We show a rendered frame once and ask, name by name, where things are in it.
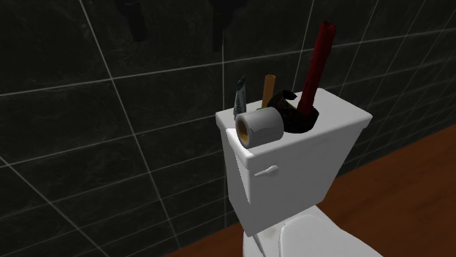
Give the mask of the grey toilet paper roll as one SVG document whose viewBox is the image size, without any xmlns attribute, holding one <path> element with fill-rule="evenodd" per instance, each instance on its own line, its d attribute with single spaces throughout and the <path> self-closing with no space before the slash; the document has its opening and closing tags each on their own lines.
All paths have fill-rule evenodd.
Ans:
<svg viewBox="0 0 456 257">
<path fill-rule="evenodd" d="M 274 107 L 237 115 L 235 129 L 241 145 L 252 148 L 280 140 L 284 135 L 284 122 Z"/>
</svg>

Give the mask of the white toilet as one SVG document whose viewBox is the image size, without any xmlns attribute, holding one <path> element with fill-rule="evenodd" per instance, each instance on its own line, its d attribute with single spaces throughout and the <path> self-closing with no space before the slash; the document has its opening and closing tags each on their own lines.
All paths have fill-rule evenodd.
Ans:
<svg viewBox="0 0 456 257">
<path fill-rule="evenodd" d="M 382 257 L 318 207 L 371 114 L 324 89 L 313 106 L 319 117 L 310 131 L 249 149 L 233 111 L 216 113 L 243 257 Z"/>
</svg>

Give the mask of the red handled black plunger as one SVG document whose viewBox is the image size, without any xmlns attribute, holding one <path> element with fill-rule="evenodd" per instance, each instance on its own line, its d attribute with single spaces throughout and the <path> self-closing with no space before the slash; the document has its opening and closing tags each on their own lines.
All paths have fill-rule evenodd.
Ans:
<svg viewBox="0 0 456 257">
<path fill-rule="evenodd" d="M 319 112 L 314 107 L 314 98 L 326 60 L 332 50 L 335 32 L 335 24 L 322 22 L 297 107 L 288 102 L 297 98 L 295 93 L 288 90 L 276 94 L 267 105 L 278 110 L 286 133 L 301 134 L 310 131 L 319 117 Z"/>
</svg>

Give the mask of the black wall fixture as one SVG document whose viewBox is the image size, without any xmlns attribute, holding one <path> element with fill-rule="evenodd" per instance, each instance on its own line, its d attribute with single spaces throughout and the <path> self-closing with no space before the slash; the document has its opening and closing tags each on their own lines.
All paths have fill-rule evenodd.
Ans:
<svg viewBox="0 0 456 257">
<path fill-rule="evenodd" d="M 213 8 L 213 51 L 219 52 L 224 42 L 224 29 L 231 23 L 235 10 L 248 0 L 208 0 Z"/>
<path fill-rule="evenodd" d="M 140 0 L 115 0 L 115 5 L 128 22 L 134 41 L 142 42 L 146 40 L 148 32 Z"/>
</svg>

